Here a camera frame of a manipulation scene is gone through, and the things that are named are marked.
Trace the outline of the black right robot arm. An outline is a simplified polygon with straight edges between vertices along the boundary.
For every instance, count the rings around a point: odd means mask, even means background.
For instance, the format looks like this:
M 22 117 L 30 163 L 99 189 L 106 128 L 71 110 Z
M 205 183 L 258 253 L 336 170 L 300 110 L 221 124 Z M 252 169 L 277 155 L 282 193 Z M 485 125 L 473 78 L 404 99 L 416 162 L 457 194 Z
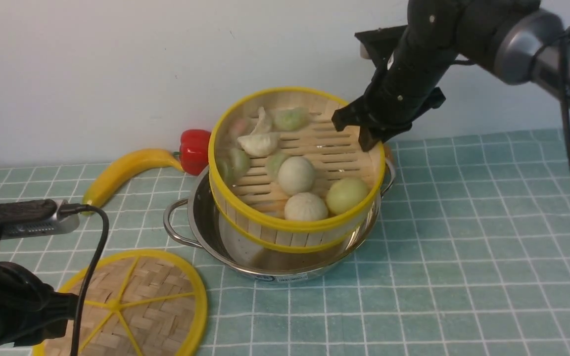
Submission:
M 538 0 L 411 0 L 407 25 L 356 33 L 376 70 L 364 94 L 331 118 L 358 127 L 362 151 L 409 131 L 446 100 L 453 65 L 477 65 L 503 83 L 535 83 L 570 109 L 570 27 Z

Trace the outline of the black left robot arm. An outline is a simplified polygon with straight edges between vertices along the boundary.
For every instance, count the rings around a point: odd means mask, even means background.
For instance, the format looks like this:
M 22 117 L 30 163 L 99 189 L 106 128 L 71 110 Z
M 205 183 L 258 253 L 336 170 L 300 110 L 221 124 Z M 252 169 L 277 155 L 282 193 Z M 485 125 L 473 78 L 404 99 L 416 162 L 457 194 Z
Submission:
M 66 200 L 32 200 L 0 204 L 0 243 L 25 237 L 68 234 L 79 225 L 66 213 Z M 29 268 L 0 261 L 0 346 L 31 347 L 65 336 L 80 297 L 57 292 Z

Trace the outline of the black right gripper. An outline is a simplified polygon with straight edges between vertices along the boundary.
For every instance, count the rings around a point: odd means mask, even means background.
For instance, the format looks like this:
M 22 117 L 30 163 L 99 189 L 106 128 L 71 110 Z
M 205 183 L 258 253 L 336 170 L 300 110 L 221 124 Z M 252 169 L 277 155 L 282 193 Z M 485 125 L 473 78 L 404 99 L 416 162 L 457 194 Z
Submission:
M 389 140 L 389 130 L 407 130 L 421 115 L 458 53 L 411 25 L 358 32 L 355 38 L 372 61 L 378 60 L 376 73 L 365 93 L 335 110 L 331 122 L 337 132 L 360 127 L 358 144 L 369 152 Z

